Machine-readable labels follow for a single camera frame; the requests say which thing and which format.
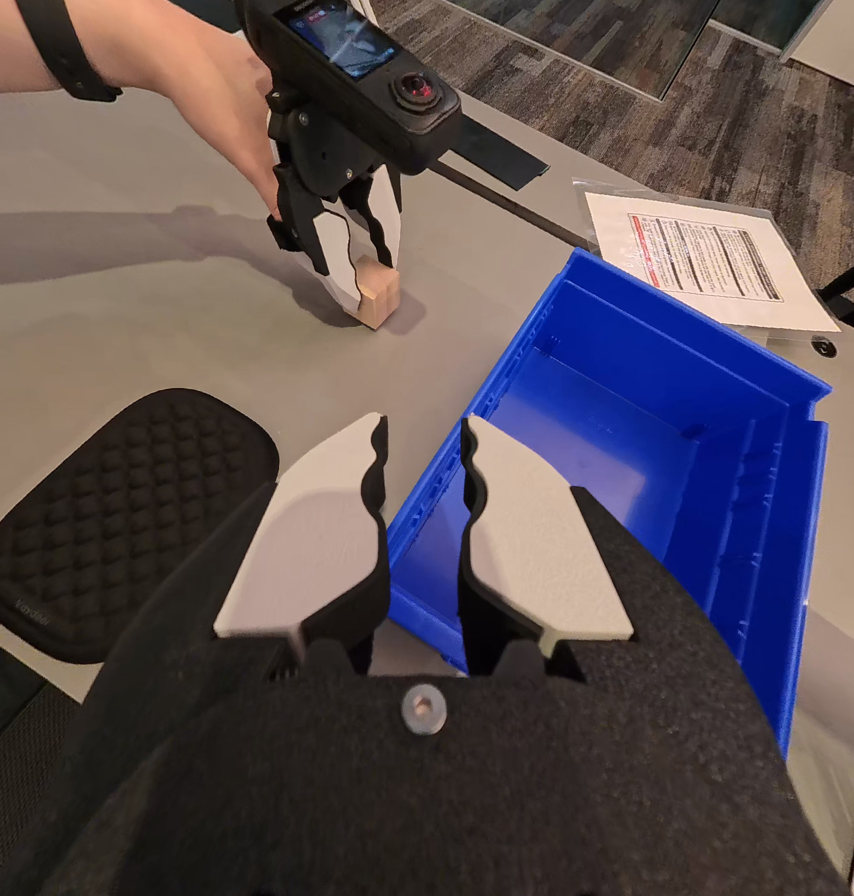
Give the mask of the black padded wrist rest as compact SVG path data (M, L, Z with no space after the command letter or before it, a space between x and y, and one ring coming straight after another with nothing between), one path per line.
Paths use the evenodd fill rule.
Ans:
M46 655L103 662L167 577L258 487L279 453L200 391L146 395L0 521L0 623Z

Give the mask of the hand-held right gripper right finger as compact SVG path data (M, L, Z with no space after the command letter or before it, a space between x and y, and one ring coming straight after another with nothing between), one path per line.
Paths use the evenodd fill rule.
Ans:
M470 677L488 677L509 644L543 666L559 644L628 642L632 623L574 488L550 462L488 420L460 425L468 511L457 596Z

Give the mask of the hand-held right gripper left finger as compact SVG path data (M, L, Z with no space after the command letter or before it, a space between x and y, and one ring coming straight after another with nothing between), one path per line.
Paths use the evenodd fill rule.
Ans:
M219 638L278 636L303 659L340 643L369 672L390 606L388 418L370 412L302 455L276 481L215 622Z

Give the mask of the wooden cube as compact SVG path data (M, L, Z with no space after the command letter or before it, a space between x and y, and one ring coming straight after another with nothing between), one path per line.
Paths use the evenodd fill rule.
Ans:
M351 315L371 330L377 330L399 308L399 272L367 254L363 254L354 267L361 299Z

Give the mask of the person's left forearm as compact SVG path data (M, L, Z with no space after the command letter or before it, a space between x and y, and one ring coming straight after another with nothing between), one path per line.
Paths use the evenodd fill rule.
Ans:
M14 1L0 1L0 95L58 91Z

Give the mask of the person's left hand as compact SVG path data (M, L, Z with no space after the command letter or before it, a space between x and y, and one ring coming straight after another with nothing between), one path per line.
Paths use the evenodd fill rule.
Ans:
M245 39L166 1L68 1L76 35L104 82L169 99L279 218L267 136L270 73Z

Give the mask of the black wrist band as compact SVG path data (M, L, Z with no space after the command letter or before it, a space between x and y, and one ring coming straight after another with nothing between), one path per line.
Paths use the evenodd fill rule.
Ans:
M17 1L16 6L41 61L69 95L101 103L121 96L85 54L64 1Z

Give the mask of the blue plastic bin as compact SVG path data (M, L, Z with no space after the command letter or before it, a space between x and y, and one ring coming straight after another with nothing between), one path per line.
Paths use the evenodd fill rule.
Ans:
M831 387L581 249L464 410L585 487L708 615L785 756Z

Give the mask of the acrylic paper sign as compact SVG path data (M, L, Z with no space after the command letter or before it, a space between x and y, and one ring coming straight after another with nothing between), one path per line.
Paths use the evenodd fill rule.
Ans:
M840 335L766 210L574 178L606 263L759 342Z

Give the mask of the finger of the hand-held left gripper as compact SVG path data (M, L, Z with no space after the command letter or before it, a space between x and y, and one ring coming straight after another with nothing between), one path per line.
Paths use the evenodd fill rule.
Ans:
M356 269L352 260L351 230L343 213L324 208L313 219L324 256L327 274L321 274L321 281L333 299L344 310L359 310L362 300L356 279Z
M401 241L401 180L381 165L343 186L343 206L364 222L377 261L396 269Z

